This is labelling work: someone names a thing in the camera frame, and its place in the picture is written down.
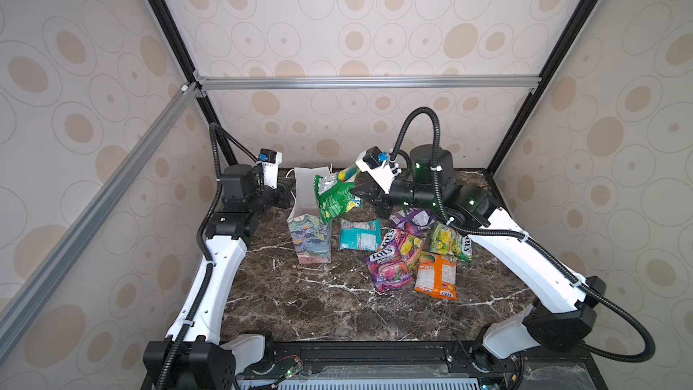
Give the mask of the white patterned paper bag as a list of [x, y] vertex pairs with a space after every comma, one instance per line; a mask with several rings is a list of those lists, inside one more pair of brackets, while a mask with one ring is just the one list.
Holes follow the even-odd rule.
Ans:
[[287, 224], [301, 265], [327, 264], [331, 260], [331, 223], [322, 221], [315, 194], [315, 180], [329, 174], [328, 167], [294, 169], [295, 200]]

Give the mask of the purple snack packet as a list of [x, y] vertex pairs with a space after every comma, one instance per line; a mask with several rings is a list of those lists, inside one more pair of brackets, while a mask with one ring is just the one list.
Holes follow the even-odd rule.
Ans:
[[404, 208], [389, 217], [391, 226], [413, 236], [420, 236], [435, 222], [427, 209]]

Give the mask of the orange Fox's snack packet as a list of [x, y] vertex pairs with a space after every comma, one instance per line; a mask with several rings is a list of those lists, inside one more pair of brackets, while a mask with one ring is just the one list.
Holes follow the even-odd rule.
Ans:
[[414, 290], [433, 298], [456, 301], [457, 263], [454, 256], [422, 253]]

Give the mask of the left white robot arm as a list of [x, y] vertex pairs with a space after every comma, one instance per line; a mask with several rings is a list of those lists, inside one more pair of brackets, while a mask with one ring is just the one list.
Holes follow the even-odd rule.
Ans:
[[292, 186], [278, 179], [276, 162], [237, 164], [217, 172], [217, 189], [200, 224], [200, 267], [180, 314], [163, 341], [151, 342], [144, 364], [156, 389], [234, 389], [250, 366], [273, 361], [268, 332], [222, 343], [227, 299], [248, 245], [267, 209], [284, 208]]

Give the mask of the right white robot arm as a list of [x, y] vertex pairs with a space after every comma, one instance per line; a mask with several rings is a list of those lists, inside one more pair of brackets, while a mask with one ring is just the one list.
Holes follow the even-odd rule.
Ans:
[[353, 193], [387, 217], [394, 206], [445, 209], [456, 217], [456, 231], [493, 254], [535, 295], [522, 312], [490, 325], [469, 350], [477, 359], [506, 359], [516, 352], [542, 346], [567, 352], [590, 334], [597, 314], [596, 301], [580, 290], [586, 279], [531, 244], [531, 236], [508, 211], [482, 188], [463, 184], [452, 167], [451, 154], [442, 154], [440, 168], [429, 162], [411, 162], [413, 177], [398, 178], [399, 169], [378, 147], [362, 152], [356, 166], [369, 181]]

